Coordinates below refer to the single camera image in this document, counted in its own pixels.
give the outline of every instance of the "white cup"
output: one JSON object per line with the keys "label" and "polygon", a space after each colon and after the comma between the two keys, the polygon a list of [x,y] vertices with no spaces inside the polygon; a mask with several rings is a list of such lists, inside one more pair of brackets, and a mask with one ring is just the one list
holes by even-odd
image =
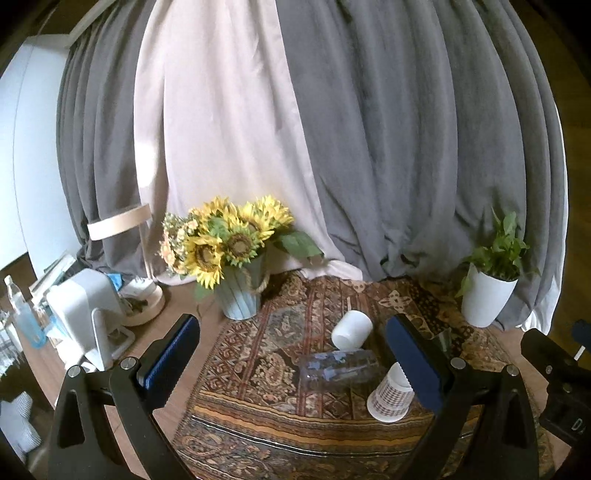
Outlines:
{"label": "white cup", "polygon": [[367,407],[373,418],[384,423],[398,421],[408,413],[414,391],[396,362],[378,388],[369,394]]}
{"label": "white cup", "polygon": [[336,324],[331,339],[339,350],[356,350],[374,328],[370,318],[358,310],[350,310]]}

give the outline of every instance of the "persian rug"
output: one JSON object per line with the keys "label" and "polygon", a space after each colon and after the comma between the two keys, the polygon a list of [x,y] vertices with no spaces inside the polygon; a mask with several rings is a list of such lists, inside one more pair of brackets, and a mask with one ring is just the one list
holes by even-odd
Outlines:
{"label": "persian rug", "polygon": [[[272,278],[260,313],[231,322],[220,334],[196,382],[173,445],[201,479],[389,480],[427,430],[433,415],[415,398],[404,419],[383,424],[368,413],[376,385],[341,393],[300,391],[302,355],[334,350],[330,333],[347,311],[374,323],[364,348],[384,367],[394,357],[385,323],[404,313],[427,338],[452,329],[452,348],[474,368],[500,371],[511,360],[493,334],[473,329],[439,286],[410,278],[364,283],[296,273]],[[442,475],[466,451],[480,409],[470,412]],[[538,426],[540,472],[554,468]]]}

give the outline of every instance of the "plastic bottle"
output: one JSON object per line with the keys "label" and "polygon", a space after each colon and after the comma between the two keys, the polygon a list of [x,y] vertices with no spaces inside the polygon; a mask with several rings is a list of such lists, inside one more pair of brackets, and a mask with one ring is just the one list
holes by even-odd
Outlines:
{"label": "plastic bottle", "polygon": [[14,313],[12,315],[12,321],[14,325],[19,329],[29,343],[35,348],[41,348],[45,345],[47,337],[39,324],[29,304],[25,301],[22,296],[21,290],[12,281],[12,277],[9,275],[4,279],[4,283],[8,287],[8,299],[12,304]]}
{"label": "plastic bottle", "polygon": [[300,359],[300,388],[339,390],[375,380],[382,371],[371,350],[314,353]]}

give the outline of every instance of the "white plant pot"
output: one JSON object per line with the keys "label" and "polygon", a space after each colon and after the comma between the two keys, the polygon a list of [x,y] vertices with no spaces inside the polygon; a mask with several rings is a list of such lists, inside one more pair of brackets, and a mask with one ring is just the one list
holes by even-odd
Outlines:
{"label": "white plant pot", "polygon": [[517,280],[490,277],[470,264],[468,288],[462,300],[462,314],[466,321],[474,327],[488,327],[511,297],[516,284]]}

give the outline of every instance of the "light blue vase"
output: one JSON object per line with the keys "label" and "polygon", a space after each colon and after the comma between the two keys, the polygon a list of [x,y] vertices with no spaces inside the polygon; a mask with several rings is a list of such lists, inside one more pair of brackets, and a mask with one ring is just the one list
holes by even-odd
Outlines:
{"label": "light blue vase", "polygon": [[[262,256],[245,264],[251,275],[253,288],[257,288],[262,278]],[[261,309],[261,295],[251,293],[246,276],[240,268],[224,267],[223,280],[215,289],[217,302],[224,315],[232,320],[247,320]]]}

